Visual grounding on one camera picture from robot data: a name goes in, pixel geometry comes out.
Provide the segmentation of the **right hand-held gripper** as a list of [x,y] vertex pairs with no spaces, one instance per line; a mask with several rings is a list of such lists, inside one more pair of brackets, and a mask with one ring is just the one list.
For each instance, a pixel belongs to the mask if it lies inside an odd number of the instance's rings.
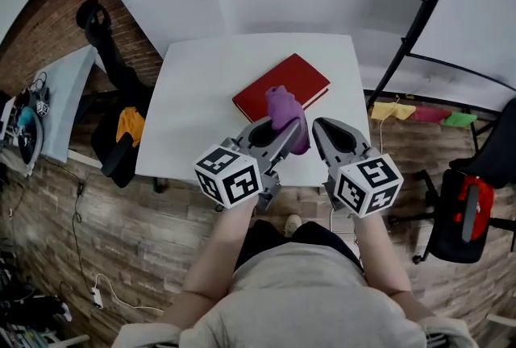
[[[324,186],[334,210],[365,218],[393,205],[403,177],[390,155],[375,148],[362,155],[371,147],[369,141],[355,127],[333,118],[316,118],[312,134],[329,167]],[[340,154],[354,156],[346,163]]]

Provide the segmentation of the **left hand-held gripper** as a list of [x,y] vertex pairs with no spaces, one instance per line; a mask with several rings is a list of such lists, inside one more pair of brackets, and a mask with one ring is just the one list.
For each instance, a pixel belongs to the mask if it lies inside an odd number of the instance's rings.
[[274,130],[266,116],[236,139],[211,146],[193,162],[203,193],[225,209],[255,198],[257,211],[265,213],[281,190],[275,167],[292,151],[300,133],[299,118]]

